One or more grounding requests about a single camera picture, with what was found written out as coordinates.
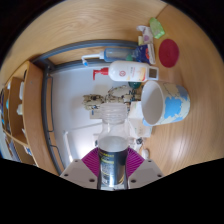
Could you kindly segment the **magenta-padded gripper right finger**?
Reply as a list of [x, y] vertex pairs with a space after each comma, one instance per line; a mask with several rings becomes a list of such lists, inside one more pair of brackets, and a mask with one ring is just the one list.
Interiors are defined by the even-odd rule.
[[127, 186], [129, 189], [141, 188], [162, 177], [162, 171], [152, 159], [144, 159], [135, 150], [128, 149]]

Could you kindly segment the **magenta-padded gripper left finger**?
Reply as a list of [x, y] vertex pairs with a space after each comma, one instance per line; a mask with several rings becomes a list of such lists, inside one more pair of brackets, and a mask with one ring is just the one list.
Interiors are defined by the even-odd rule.
[[84, 188], [97, 189], [99, 174], [100, 162], [95, 148], [82, 159], [74, 159], [60, 177]]

